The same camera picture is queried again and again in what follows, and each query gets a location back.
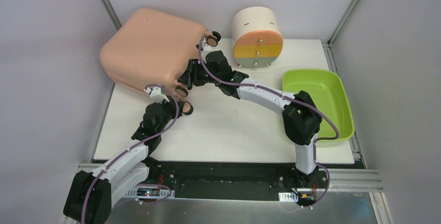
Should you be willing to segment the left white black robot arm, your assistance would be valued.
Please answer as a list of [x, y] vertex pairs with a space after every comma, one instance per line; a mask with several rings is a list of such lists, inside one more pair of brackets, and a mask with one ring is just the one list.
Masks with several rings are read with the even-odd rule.
[[130, 142], [114, 158], [91, 172], [73, 178], [63, 214], [80, 223], [105, 223], [111, 210], [140, 182], [154, 184], [159, 171], [145, 159], [157, 148], [162, 134], [183, 114], [185, 103], [173, 99], [149, 104]]

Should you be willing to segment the pink hard-shell suitcase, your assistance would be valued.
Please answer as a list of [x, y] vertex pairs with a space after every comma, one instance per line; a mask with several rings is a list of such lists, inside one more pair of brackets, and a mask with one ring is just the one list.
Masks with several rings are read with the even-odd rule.
[[215, 47], [221, 35], [202, 24], [149, 8], [136, 10], [104, 44], [99, 60], [120, 86], [141, 93], [163, 85], [178, 99], [188, 94], [179, 78], [189, 60], [198, 59], [200, 38]]

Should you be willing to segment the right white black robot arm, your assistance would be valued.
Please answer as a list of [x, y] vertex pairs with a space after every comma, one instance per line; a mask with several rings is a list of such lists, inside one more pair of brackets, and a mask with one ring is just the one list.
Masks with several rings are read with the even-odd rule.
[[233, 70], [221, 51], [208, 53], [205, 61], [189, 60], [178, 81], [188, 89], [212, 83], [227, 96], [254, 102], [281, 115], [285, 134], [295, 144], [296, 183], [307, 188], [316, 181], [314, 142], [323, 113], [307, 92], [301, 90], [293, 94], [266, 87], [247, 74]]

